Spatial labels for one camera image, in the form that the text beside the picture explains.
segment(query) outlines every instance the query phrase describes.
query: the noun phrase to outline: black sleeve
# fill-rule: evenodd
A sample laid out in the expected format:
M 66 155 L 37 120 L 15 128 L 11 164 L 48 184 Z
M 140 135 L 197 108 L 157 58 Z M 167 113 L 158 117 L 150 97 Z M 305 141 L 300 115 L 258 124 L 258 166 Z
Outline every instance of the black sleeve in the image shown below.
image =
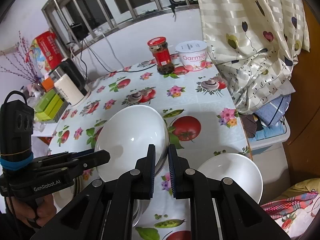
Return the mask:
M 23 240 L 29 240 L 35 231 L 18 220 Z M 0 239 L 1 240 L 20 240 L 19 233 L 14 222 L 14 217 L 7 209 L 6 214 L 0 212 Z

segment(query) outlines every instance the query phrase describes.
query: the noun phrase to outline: floral tablecloth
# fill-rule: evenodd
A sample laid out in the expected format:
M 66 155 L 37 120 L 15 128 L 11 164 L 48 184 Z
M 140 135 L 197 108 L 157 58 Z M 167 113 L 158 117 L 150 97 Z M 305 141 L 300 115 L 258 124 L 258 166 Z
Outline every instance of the floral tablecloth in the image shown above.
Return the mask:
M 94 148 L 103 124 L 136 104 L 151 106 L 163 116 L 170 142 L 192 168 L 220 153 L 249 153 L 235 105 L 210 59 L 198 72 L 188 72 L 177 54 L 172 62 L 175 70 L 169 75 L 160 75 L 156 66 L 146 69 L 154 65 L 150 60 L 124 69 L 140 72 L 111 73 L 93 82 L 87 100 L 62 115 L 49 146 L 52 154 Z M 85 186 L 97 177 L 95 169 L 84 172 Z M 153 199 L 146 206 L 133 239 L 190 239 L 189 201 L 172 197 L 167 163 L 155 178 Z

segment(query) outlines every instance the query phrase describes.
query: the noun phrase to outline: bowl rim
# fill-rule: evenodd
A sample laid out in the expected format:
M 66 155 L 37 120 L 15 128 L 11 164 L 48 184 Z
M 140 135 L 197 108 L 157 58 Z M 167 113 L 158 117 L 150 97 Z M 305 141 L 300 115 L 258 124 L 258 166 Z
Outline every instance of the bowl rim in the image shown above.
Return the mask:
M 124 110 L 126 110 L 126 109 L 134 108 L 134 107 L 135 107 L 135 108 L 137 108 L 137 107 L 139 107 L 139 108 L 144 107 L 144 108 L 149 108 L 149 109 L 151 109 L 153 112 L 155 112 L 155 113 L 160 117 L 160 119 L 162 120 L 162 122 L 163 122 L 163 124 L 164 124 L 164 126 L 165 126 L 165 123 L 164 123 L 164 120 L 163 120 L 162 116 L 158 113 L 158 111 L 156 111 L 156 109 L 152 108 L 151 106 L 146 106 L 146 105 L 133 105 L 133 106 L 125 107 L 125 108 L 121 109 L 119 112 L 115 113 L 115 114 L 103 125 L 103 128 L 102 128 L 100 134 L 102 133 L 102 131 L 103 131 L 103 129 L 105 128 L 106 124 L 107 124 L 108 122 L 110 122 L 117 114 L 119 114 L 120 112 L 122 112 L 122 111 L 124 111 Z M 97 138 L 97 142 L 96 142 L 96 146 L 94 147 L 94 151 L 97 151 L 97 150 L 98 150 L 97 147 L 98 147 L 98 140 L 99 140 L 100 134 L 99 134 L 99 136 L 98 136 L 98 138 Z M 167 141 L 169 142 L 168 129 L 164 129 L 164 141 L 165 141 L 165 142 L 166 142 L 166 137 L 168 137 L 168 140 L 167 140 Z M 165 160 L 166 160 L 167 155 L 168 155 L 167 148 L 168 148 L 168 145 L 166 145 L 166 143 L 164 143 L 164 145 L 163 145 L 163 147 L 162 147 L 161 155 L 160 155 L 160 157 L 159 157 L 159 160 L 158 160 L 157 163 L 155 164 L 155 176 L 162 170 L 162 168 L 163 168 L 163 166 L 164 166 Z
M 210 160 L 212 160 L 213 158 L 217 158 L 218 156 L 221 156 L 221 155 L 231 155 L 231 156 L 236 155 L 236 156 L 241 156 L 242 158 L 245 158 L 245 159 L 249 160 L 251 163 L 253 163 L 254 167 L 255 167 L 255 168 L 258 170 L 258 172 L 259 172 L 260 181 L 261 181 L 261 192 L 260 192 L 259 201 L 257 202 L 257 203 L 259 204 L 259 203 L 260 203 L 260 200 L 261 200 L 261 198 L 262 198 L 262 193 L 263 193 L 262 174 L 261 174 L 261 171 L 259 170 L 258 166 L 254 163 L 254 161 L 251 160 L 250 158 L 248 158 L 247 156 L 245 156 L 245 155 L 243 155 L 243 154 L 239 154 L 239 153 L 221 153 L 221 154 L 219 154 L 219 155 L 216 155 L 216 156 L 211 157 L 209 160 L 207 160 L 207 161 L 205 161 L 204 163 L 202 163 L 197 170 L 198 170 L 199 172 L 201 172 L 200 169 L 201 169 L 202 166 L 204 166 L 206 163 L 208 163 L 208 162 L 209 162 Z

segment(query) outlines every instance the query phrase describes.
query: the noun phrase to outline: human hand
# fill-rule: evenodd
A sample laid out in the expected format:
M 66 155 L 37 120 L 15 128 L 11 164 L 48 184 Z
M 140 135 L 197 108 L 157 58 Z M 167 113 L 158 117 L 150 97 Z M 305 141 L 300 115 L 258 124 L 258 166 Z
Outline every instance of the human hand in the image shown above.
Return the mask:
M 12 208 L 10 206 L 10 200 L 7 197 L 7 204 L 12 213 Z M 12 197 L 12 205 L 14 206 L 14 210 L 16 212 L 17 219 L 21 220 L 28 227 L 31 227 L 28 223 L 27 218 L 34 219 L 36 217 L 33 209 L 28 206 L 26 203 L 21 202 L 20 200 Z M 37 215 L 39 218 L 36 220 L 36 223 L 43 227 L 55 214 L 57 213 L 57 209 L 53 204 L 53 196 L 52 194 L 44 196 L 43 202 L 37 208 Z

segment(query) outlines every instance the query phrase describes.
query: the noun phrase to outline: yogurt tub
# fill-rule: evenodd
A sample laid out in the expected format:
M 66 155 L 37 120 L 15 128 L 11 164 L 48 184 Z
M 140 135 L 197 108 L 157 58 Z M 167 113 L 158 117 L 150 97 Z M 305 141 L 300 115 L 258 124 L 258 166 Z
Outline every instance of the yogurt tub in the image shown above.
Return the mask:
M 176 46 L 180 60 L 189 71 L 199 71 L 205 67 L 207 43 L 205 41 L 185 41 Z

